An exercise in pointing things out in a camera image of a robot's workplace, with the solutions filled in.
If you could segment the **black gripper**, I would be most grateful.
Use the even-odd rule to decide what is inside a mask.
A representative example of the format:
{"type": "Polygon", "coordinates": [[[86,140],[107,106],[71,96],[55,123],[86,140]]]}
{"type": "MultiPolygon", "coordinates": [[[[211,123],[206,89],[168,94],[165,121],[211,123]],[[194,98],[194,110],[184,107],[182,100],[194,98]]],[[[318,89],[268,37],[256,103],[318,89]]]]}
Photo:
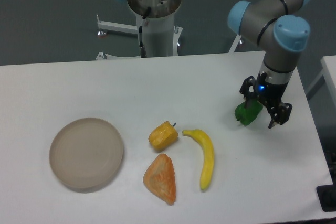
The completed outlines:
{"type": "Polygon", "coordinates": [[[289,120],[292,111],[292,104],[282,102],[282,96],[287,85],[288,83],[256,83],[256,79],[253,76],[246,78],[239,90],[245,99],[244,108],[248,108],[253,101],[258,100],[267,108],[271,117],[268,125],[269,129],[276,124],[285,124],[289,120]]]}

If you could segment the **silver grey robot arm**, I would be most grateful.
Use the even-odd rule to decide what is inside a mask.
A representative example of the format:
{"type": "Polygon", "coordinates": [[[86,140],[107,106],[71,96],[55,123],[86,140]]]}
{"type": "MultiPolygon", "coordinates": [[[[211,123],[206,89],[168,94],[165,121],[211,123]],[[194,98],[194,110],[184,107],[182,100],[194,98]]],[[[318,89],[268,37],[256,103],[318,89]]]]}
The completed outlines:
{"type": "MultiPolygon", "coordinates": [[[[174,15],[182,0],[121,1],[126,1],[135,14],[135,34],[142,58],[176,54],[174,15]]],[[[271,117],[270,126],[289,120],[292,105],[284,103],[282,96],[310,36],[308,22],[295,12],[309,1],[239,1],[231,8],[229,28],[265,52],[258,75],[246,78],[241,85],[244,102],[235,110],[241,124],[249,125],[263,108],[271,117]]]]}

